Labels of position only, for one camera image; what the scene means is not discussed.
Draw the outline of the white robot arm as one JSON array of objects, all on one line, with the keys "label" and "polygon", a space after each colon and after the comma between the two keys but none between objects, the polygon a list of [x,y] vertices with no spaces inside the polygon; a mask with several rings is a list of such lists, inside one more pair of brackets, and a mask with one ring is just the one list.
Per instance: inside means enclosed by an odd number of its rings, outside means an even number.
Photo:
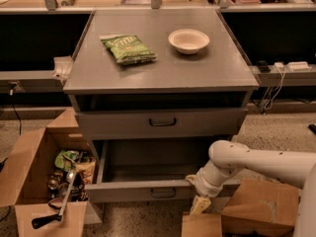
[{"label": "white robot arm", "polygon": [[243,169],[302,189],[293,237],[315,237],[316,154],[251,149],[245,144],[217,140],[208,149],[209,160],[196,174],[186,176],[202,198],[216,198],[223,184]]}]

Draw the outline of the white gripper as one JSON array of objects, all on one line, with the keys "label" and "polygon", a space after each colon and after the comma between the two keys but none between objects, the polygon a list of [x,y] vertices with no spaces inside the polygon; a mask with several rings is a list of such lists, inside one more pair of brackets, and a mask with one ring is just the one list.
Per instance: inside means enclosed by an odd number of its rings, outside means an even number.
[{"label": "white gripper", "polygon": [[226,177],[218,171],[200,168],[196,174],[186,176],[186,180],[195,187],[199,196],[195,196],[190,209],[191,215],[202,214],[211,206],[210,198],[215,198],[223,189]]}]

